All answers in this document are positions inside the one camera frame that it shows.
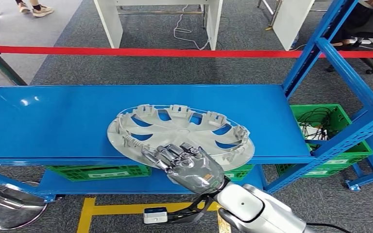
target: red barrier rope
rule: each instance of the red barrier rope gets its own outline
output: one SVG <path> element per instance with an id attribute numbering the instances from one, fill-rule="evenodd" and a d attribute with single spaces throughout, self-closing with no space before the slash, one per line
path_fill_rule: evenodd
<path id="1" fill-rule="evenodd" d="M 51 55 L 106 55 L 141 57 L 258 57 L 298 58 L 302 51 L 280 50 L 164 50 L 164 49 L 110 49 L 78 47 L 18 47 L 0 46 L 1 53 Z M 373 58 L 373 51 L 340 51 L 344 58 Z"/>

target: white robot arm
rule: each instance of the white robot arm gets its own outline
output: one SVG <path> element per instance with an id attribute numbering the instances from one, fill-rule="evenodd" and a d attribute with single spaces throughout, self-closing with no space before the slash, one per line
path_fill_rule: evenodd
<path id="1" fill-rule="evenodd" d="M 167 176 L 200 197 L 188 208 L 168 213 L 164 207 L 145 209 L 144 223 L 169 224 L 197 221 L 212 201 L 218 202 L 220 216 L 246 233 L 314 233 L 285 204 L 256 187 L 240 186 L 224 176 L 222 167 L 202 148 L 187 143 L 168 145 L 157 151 L 144 150 L 149 160 Z M 205 207 L 198 203 L 205 200 Z"/>

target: person's foot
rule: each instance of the person's foot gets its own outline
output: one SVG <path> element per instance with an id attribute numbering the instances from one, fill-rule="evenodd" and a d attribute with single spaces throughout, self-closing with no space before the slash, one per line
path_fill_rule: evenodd
<path id="1" fill-rule="evenodd" d="M 31 10 L 29 10 L 29 8 L 26 6 L 26 4 L 24 2 L 20 2 L 18 4 L 18 7 L 19 7 L 19 12 L 21 12 L 21 13 L 26 14 L 26 13 L 31 12 Z"/>
<path id="2" fill-rule="evenodd" d="M 44 17 L 46 15 L 49 15 L 50 13 L 53 13 L 53 8 L 43 6 L 41 5 L 41 10 L 33 9 L 33 16 L 35 17 Z"/>

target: green basket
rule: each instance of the green basket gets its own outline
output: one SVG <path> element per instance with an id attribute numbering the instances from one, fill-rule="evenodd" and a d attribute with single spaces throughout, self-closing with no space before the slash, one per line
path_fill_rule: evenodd
<path id="1" fill-rule="evenodd" d="M 254 168 L 254 164 L 245 164 L 233 170 L 225 172 L 225 176 L 231 179 L 232 181 L 242 181 L 248 173 Z"/>
<path id="2" fill-rule="evenodd" d="M 351 120 L 339 104 L 308 104 L 308 105 L 291 105 L 292 112 L 297 120 L 299 120 L 307 112 L 313 110 L 324 110 L 329 111 L 329 120 L 326 125 L 326 129 L 329 136 L 334 136 L 338 132 L 342 131 L 345 127 L 351 124 Z M 319 122 L 324 122 L 326 120 L 326 114 L 314 115 L 309 118 L 310 121 L 315 121 L 315 125 L 320 125 Z M 309 150 L 315 150 L 317 145 L 307 144 Z M 309 172 L 304 175 L 304 177 L 329 177 L 341 170 L 346 169 L 352 164 L 367 158 L 373 154 L 373 150 L 367 144 L 366 141 L 362 141 L 357 145 L 353 146 L 349 150 L 337 155 L 333 159 L 327 161 L 323 165 L 316 168 L 314 171 Z M 282 175 L 285 170 L 292 167 L 292 164 L 276 165 L 279 175 Z"/>
<path id="3" fill-rule="evenodd" d="M 277 169 L 278 175 L 281 176 L 285 173 L 285 171 L 295 166 L 294 164 L 276 164 L 275 167 Z M 344 168 L 327 168 L 327 167 L 318 167 L 313 171 L 310 171 L 309 173 L 305 174 L 303 178 L 325 178 L 330 177 L 339 171 L 344 170 Z"/>
<path id="4" fill-rule="evenodd" d="M 145 165 L 134 166 L 46 166 L 70 181 L 93 181 L 116 178 L 151 176 L 152 169 Z"/>
<path id="5" fill-rule="evenodd" d="M 318 110 L 329 109 L 330 120 L 327 126 L 328 134 L 331 136 L 336 135 L 342 131 L 345 127 L 351 124 L 351 120 L 339 104 L 308 104 L 308 105 L 291 105 L 291 110 L 294 113 L 295 118 L 298 120 L 304 113 L 313 111 L 317 108 Z M 325 121 L 325 115 L 315 115 L 311 117 L 311 120 L 316 122 Z M 316 145 L 309 144 L 308 147 L 313 150 Z M 367 144 L 366 141 L 362 141 L 357 145 L 353 146 L 349 150 L 337 155 L 330 161 L 323 164 L 324 167 L 329 168 L 347 168 L 351 164 L 356 163 L 364 158 L 373 154 L 373 150 Z"/>

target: office chair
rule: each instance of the office chair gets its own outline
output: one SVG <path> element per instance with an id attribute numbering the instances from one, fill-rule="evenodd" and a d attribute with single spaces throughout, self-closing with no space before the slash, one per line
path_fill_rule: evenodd
<path id="1" fill-rule="evenodd" d="M 361 46 L 362 40 L 364 38 L 373 38 L 373 9 L 371 16 L 364 25 L 357 27 L 356 25 L 354 25 L 354 22 L 350 19 L 350 17 L 348 17 L 343 24 L 343 28 L 350 36 L 357 37 L 357 41 L 352 45 L 340 46 L 339 48 L 335 48 L 337 50 L 346 51 L 357 50 L 359 46 Z M 370 67 L 370 69 L 367 69 L 365 73 L 373 74 L 373 62 L 371 61 L 371 59 L 360 58 L 360 60 Z M 330 66 L 326 70 L 328 72 L 333 72 L 334 68 Z"/>

